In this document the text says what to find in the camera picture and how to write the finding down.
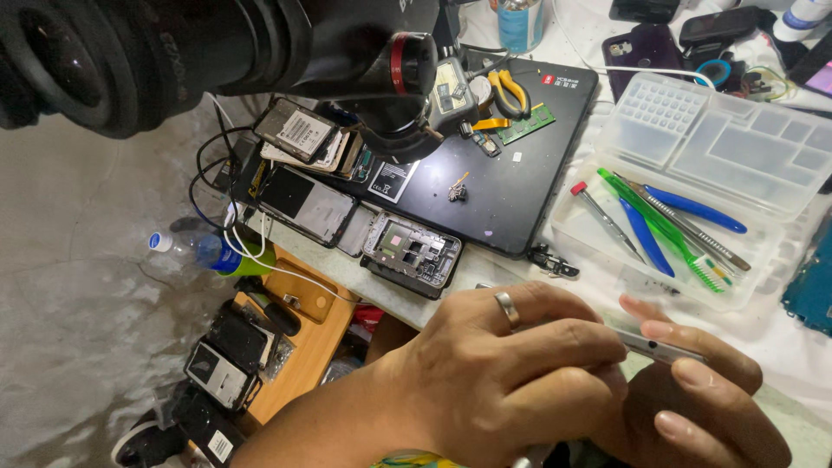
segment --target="green circuit board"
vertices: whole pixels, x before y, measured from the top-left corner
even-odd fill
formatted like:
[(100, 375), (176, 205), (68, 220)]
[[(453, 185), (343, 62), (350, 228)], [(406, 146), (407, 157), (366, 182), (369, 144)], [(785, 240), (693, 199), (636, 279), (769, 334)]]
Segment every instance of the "green circuit board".
[(497, 135), (503, 141), (503, 145), (507, 145), (552, 122), (555, 122), (555, 117), (549, 112), (546, 104), (539, 104), (532, 108), (531, 117), (512, 121), (512, 126), (510, 127), (498, 128)]

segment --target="clear plastic box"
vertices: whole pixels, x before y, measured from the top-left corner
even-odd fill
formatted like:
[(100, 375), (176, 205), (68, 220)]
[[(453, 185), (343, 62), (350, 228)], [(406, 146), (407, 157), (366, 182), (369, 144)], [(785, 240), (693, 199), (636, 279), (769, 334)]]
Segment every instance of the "clear plastic box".
[(832, 173), (832, 122), (746, 101), (652, 73), (638, 73), (594, 142), (596, 152), (567, 183), (583, 180), (604, 211), (646, 254), (617, 196), (596, 174), (605, 167), (639, 183), (714, 207), (748, 227), (736, 234), (682, 212), (751, 265), (714, 293), (659, 242), (675, 278), (638, 261), (579, 197), (564, 192), (552, 210), (559, 231), (643, 271), (718, 311), (748, 303), (791, 222)]

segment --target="wooden board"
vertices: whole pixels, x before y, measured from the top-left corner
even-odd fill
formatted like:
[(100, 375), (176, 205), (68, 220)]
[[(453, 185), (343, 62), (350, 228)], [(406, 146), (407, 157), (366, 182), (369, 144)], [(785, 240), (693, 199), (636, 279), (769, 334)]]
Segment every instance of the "wooden board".
[[(308, 273), (323, 278), (328, 283), (333, 284), (333, 290), (337, 291), (341, 296), (352, 299), (353, 301), (358, 300), (358, 297), (349, 290), (343, 286), (336, 285), (330, 279), (321, 275), (319, 271), (308, 268), (303, 262), (280, 247), (275, 246), (275, 253), (277, 254), (277, 258), (283, 258), (302, 270), (306, 270)], [(263, 277), (263, 283), (266, 284), (267, 288), (270, 288), (270, 284), (272, 283), (270, 276)], [(325, 294), (325, 291), (319, 290), (318, 295), (320, 296), (321, 293)], [(237, 294), (235, 302), (241, 306), (248, 304), (250, 307), (262, 313), (262, 310), (249, 301), (248, 297), (243, 293)], [(257, 426), (264, 425), (280, 408), (294, 398), (318, 386), (320, 379), (324, 375), (324, 371), (326, 371), (329, 362), (332, 360), (335, 348), (338, 347), (341, 338), (349, 326), (349, 321), (353, 316), (353, 309), (354, 304), (336, 299), (329, 309), (326, 320), (321, 324), (311, 321), (306, 316), (298, 315), (300, 319), (300, 331), (297, 335), (288, 338), (295, 345), (295, 350), (275, 380), (263, 385), (260, 393), (252, 401), (248, 414), (246, 415), (247, 417), (245, 418), (248, 421), (244, 421), (244, 426), (249, 427), (246, 432), (252, 432)]]
[[(307, 276), (308, 278), (311, 278), (328, 287), (331, 291), (336, 290), (332, 281), (326, 281), (324, 278), (320, 277), (320, 275), (315, 275), (304, 268), (300, 268), (292, 261), (285, 258), (280, 258), (275, 266)], [(329, 309), (332, 308), (332, 304), (335, 302), (335, 296), (329, 294), (327, 291), (324, 291), (324, 289), (320, 286), (303, 280), (302, 278), (298, 278), (297, 276), (283, 273), (282, 271), (275, 271), (271, 273), (268, 275), (268, 280), (263, 282), (266, 288), (271, 291), (278, 300), (282, 300), (283, 296), (286, 294), (291, 294), (292, 296), (297, 297), (298, 302), (300, 302), (300, 309), (295, 309), (289, 304), (286, 304), (287, 307), (294, 312), (299, 312), (300, 314), (305, 315), (311, 321), (319, 325), (324, 323), (327, 314), (329, 314)]]

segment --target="yellow pliers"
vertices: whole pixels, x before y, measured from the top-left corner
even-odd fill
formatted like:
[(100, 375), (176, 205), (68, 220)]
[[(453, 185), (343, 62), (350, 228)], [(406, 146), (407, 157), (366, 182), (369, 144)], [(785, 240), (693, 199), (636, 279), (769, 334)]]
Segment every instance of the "yellow pliers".
[[(494, 103), (497, 104), (497, 109), (504, 117), (522, 119), (532, 116), (528, 91), (520, 83), (512, 80), (512, 74), (508, 70), (490, 72), (488, 82), (494, 89)], [(519, 106), (515, 106), (508, 100), (505, 90), (508, 90), (518, 100)]]

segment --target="purple phone case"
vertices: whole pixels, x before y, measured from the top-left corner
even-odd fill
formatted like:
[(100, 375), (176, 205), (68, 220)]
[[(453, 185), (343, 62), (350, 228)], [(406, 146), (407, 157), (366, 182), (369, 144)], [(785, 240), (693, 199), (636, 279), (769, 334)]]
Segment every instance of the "purple phone case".
[[(620, 56), (613, 56), (610, 46), (617, 42), (629, 41), (632, 51)], [(604, 63), (608, 67), (638, 67), (649, 72), (650, 68), (669, 68), (671, 70), (682, 70), (681, 52), (673, 41), (671, 29), (666, 24), (639, 24), (632, 31), (621, 36), (610, 37), (601, 45), (604, 53)], [(671, 75), (668, 77), (684, 79), (682, 75)], [(618, 102), (618, 98), (624, 93), (630, 80), (636, 72), (623, 72), (610, 70), (607, 76), (610, 79), (612, 95)]]

